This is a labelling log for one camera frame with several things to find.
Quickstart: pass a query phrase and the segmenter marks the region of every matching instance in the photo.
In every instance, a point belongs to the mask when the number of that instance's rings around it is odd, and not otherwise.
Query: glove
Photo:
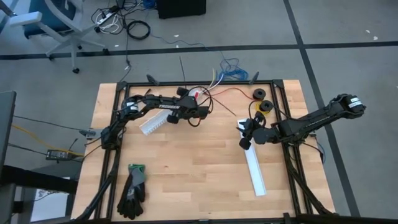
[[[140,204],[145,201],[144,171],[144,165],[129,165],[129,177],[118,204],[118,212],[124,218],[133,220],[144,212]]]

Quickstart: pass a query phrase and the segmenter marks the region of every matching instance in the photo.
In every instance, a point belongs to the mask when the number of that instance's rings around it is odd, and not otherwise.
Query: green glove cuff
[[[145,182],[145,165],[130,164],[129,172],[132,175],[131,188],[136,187]]]

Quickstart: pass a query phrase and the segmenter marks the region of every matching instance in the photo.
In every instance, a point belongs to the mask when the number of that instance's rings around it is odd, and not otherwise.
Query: red wire
[[[211,95],[212,95],[212,96],[216,96],[216,95],[222,94],[222,93],[224,93],[224,92],[226,92],[226,91],[228,91],[228,90],[239,90],[245,97],[249,98],[250,100],[253,100],[253,98],[251,98],[250,96],[247,96],[247,94],[245,94],[241,89],[236,88],[236,87],[231,87],[231,88],[228,88],[228,89],[226,89],[226,90],[223,90],[223,91],[221,91],[221,92],[219,92],[219,93],[215,93],[215,94],[211,94]]]

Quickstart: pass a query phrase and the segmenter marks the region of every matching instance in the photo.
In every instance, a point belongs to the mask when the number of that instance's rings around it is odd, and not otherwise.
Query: office chair
[[[28,14],[10,18],[10,26],[24,26],[26,38],[33,35],[47,34],[59,42],[58,45],[46,52],[46,56],[53,60],[52,54],[60,49],[70,46],[72,55],[72,71],[79,73],[75,65],[76,49],[81,50],[81,44],[103,48],[109,55],[105,45],[84,40],[83,37],[94,30],[96,24],[87,28],[81,27],[84,0],[32,0]]]

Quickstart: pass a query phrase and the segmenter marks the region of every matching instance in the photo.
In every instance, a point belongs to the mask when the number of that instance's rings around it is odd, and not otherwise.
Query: white label
[[[351,102],[352,102],[352,103],[357,102],[357,101],[359,101],[359,98],[358,98],[358,97],[352,98],[352,99],[351,99]]]
[[[173,106],[173,105],[159,105],[159,108],[166,108],[166,109],[179,109],[180,106]]]
[[[138,110],[138,106],[136,102],[127,102],[127,106],[130,106],[130,110]]]
[[[358,105],[362,105],[362,103],[361,103],[360,101],[357,101],[357,102],[355,102],[355,103],[349,104],[348,106],[349,106],[350,108],[353,108],[354,106],[358,106]]]

